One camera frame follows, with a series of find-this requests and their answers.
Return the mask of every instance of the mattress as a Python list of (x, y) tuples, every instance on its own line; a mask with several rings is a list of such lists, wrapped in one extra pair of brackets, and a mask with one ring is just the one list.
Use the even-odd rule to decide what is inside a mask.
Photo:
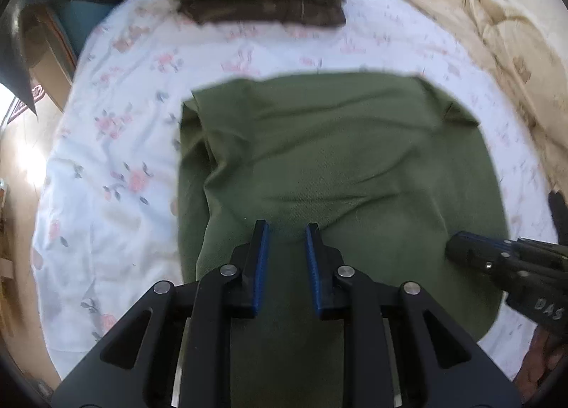
[[(93, 30), (47, 160), (32, 240), (45, 343), (62, 378), (153, 283), (182, 282), (181, 106), (192, 90), (234, 77), (425, 77), (478, 118), (511, 236), (556, 242), (538, 156), (491, 76), (403, 0), (347, 0), (344, 11), (339, 29), (198, 26), (176, 12), (175, 0), (126, 0)], [(512, 378), (534, 326), (502, 305), (480, 345)]]

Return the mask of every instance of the silver rivet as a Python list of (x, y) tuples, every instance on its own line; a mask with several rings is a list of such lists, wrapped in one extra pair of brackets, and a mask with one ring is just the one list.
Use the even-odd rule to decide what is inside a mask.
[(232, 277), (237, 273), (237, 268), (233, 264), (225, 264), (221, 266), (219, 271), (223, 277)]
[(411, 294), (413, 296), (416, 296), (420, 292), (420, 285), (418, 283), (414, 283), (413, 281), (405, 283), (403, 288), (407, 294)]
[(350, 265), (342, 265), (339, 269), (337, 269), (337, 274), (340, 277), (348, 279), (355, 275), (355, 269)]
[(170, 282), (162, 280), (154, 285), (154, 292), (155, 294), (166, 294), (170, 291), (170, 287)]

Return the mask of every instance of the blue rubber grip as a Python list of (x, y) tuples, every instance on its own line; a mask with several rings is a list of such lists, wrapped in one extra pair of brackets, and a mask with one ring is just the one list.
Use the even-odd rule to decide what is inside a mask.
[(317, 316), (322, 311), (322, 291), (320, 289), (319, 271), (317, 270), (316, 253), (313, 249), (312, 233), (310, 227), (306, 227), (306, 256), (308, 258), (308, 269), (310, 271), (310, 283), (312, 286), (313, 306)]
[(264, 289), (264, 279), (266, 277), (266, 260), (268, 258), (268, 240), (269, 239), (269, 227), (268, 223), (264, 223), (264, 229), (262, 231), (262, 238), (260, 241), (260, 248), (258, 253), (258, 261), (256, 264), (255, 272), (255, 295), (252, 298), (252, 308), (255, 315), (260, 309), (260, 304), (262, 302), (262, 293)]

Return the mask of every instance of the dark brown fabric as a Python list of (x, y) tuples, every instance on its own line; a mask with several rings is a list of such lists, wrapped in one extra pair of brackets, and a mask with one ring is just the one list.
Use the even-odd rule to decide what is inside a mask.
[(345, 25), (342, 0), (180, 0), (196, 23), (261, 21), (319, 27)]

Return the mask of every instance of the beige floral blanket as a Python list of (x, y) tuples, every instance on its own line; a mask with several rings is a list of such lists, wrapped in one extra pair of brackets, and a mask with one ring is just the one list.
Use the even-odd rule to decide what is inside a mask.
[(408, 0), (451, 32), (523, 117), (551, 187), (568, 195), (568, 77), (536, 20), (515, 0)]

